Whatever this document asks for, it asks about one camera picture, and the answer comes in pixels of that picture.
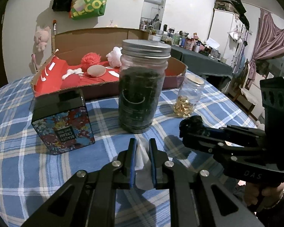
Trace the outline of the person's right hand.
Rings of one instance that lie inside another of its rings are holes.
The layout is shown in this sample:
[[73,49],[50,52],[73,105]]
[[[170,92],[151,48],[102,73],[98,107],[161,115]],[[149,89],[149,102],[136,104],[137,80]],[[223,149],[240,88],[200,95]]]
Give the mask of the person's right hand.
[[276,205],[284,195],[284,182],[277,187],[258,186],[247,182],[244,191],[244,202],[248,207],[257,210],[271,208]]

